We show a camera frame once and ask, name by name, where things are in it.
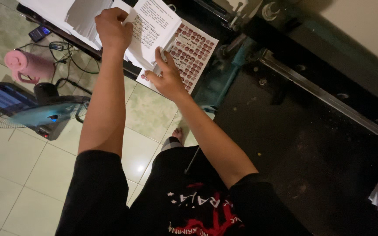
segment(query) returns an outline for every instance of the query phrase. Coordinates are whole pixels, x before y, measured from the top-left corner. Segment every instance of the sticker sheet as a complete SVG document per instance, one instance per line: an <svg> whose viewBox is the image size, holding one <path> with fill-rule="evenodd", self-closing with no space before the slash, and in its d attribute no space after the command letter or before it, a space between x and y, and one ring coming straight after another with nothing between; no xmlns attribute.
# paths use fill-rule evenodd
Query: sticker sheet
<svg viewBox="0 0 378 236"><path fill-rule="evenodd" d="M179 68L182 83L185 84L185 89L189 94L192 93L217 44L217 39L182 19L182 24L174 34L171 43L165 48ZM157 91L154 84L145 78L144 71L143 68L136 81ZM154 68L154 72L162 76L159 66Z"/></svg>

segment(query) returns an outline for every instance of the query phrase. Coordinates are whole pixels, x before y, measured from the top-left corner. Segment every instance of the bare foot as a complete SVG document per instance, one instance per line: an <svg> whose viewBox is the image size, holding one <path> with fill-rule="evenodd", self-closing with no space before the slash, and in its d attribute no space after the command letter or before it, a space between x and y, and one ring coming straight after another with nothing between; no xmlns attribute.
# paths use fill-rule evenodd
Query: bare foot
<svg viewBox="0 0 378 236"><path fill-rule="evenodd" d="M183 130L182 128L176 128L171 134L172 137L176 137L179 142L183 145Z"/></svg>

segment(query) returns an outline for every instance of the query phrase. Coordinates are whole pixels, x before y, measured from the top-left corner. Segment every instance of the electric fan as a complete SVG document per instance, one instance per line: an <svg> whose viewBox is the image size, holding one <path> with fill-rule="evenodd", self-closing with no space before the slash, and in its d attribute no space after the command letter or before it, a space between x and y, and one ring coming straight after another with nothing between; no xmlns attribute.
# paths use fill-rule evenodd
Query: electric fan
<svg viewBox="0 0 378 236"><path fill-rule="evenodd" d="M51 83L34 86L37 103L13 102L0 110L0 128L47 126L83 116L90 102L85 96L59 96ZM0 97L0 103L8 102Z"/></svg>

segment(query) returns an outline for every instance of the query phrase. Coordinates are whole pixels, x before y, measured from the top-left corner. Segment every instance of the right hand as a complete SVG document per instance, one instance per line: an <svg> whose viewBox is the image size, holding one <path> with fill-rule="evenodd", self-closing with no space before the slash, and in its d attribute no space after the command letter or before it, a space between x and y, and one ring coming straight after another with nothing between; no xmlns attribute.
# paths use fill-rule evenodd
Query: right hand
<svg viewBox="0 0 378 236"><path fill-rule="evenodd" d="M131 22L122 25L127 16L128 13L124 10L111 8L103 10L100 15L94 18L104 51L125 53L125 50L131 44L133 25Z"/></svg>
<svg viewBox="0 0 378 236"><path fill-rule="evenodd" d="M160 48L155 49L155 61L163 71L163 76L159 77L152 71L145 71L145 76L152 82L155 88L166 98L176 102L178 99L190 97L182 83L179 69L174 64L170 53L164 51L167 62L161 57Z"/></svg>

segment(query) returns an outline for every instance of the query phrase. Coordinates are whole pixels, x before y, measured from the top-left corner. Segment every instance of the pink water bottle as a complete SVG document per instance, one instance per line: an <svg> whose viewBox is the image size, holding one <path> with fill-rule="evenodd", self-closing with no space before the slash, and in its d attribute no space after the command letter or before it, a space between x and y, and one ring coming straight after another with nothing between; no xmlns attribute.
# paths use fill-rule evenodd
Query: pink water bottle
<svg viewBox="0 0 378 236"><path fill-rule="evenodd" d="M12 70L13 78L19 82L37 84L40 78L52 78L55 72L53 62L24 51L10 51L4 61ZM21 75L29 76L32 80L23 79Z"/></svg>

